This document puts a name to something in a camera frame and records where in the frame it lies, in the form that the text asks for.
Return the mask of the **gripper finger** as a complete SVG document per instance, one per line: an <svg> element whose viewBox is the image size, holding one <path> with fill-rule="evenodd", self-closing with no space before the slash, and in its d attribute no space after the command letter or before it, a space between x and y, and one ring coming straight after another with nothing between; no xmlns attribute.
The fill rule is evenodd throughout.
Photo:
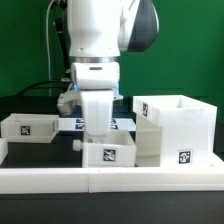
<svg viewBox="0 0 224 224"><path fill-rule="evenodd" d="M88 143L104 144L106 136L88 136Z"/></svg>

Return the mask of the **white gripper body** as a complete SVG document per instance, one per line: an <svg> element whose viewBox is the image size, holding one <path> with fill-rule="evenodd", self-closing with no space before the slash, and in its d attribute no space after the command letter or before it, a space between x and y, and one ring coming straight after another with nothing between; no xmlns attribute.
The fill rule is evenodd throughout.
<svg viewBox="0 0 224 224"><path fill-rule="evenodd" d="M79 60L72 63L71 72L81 97L85 133L89 136L106 136L120 78L119 63Z"/></svg>

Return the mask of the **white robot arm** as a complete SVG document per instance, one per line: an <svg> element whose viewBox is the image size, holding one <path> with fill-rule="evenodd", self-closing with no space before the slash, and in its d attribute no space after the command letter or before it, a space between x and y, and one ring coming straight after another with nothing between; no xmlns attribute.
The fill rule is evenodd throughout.
<svg viewBox="0 0 224 224"><path fill-rule="evenodd" d="M85 135L103 141L118 97L122 52L142 52L159 32L152 0L67 0L71 78L81 97Z"/></svg>

